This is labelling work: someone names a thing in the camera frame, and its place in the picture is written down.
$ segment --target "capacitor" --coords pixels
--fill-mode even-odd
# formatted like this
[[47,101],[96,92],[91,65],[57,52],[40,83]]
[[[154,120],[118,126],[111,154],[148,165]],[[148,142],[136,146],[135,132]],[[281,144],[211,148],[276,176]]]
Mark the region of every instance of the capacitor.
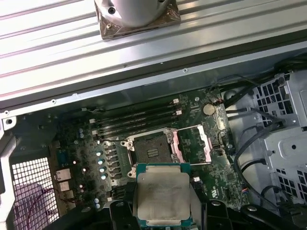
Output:
[[99,171],[100,171],[101,173],[104,173],[104,172],[106,171],[106,167],[100,168]]
[[103,164],[104,162],[105,162],[104,159],[100,159],[100,160],[98,161],[98,164],[101,165],[101,164]]
[[101,176],[101,179],[102,180],[105,180],[107,178],[107,174],[103,174],[102,176]]

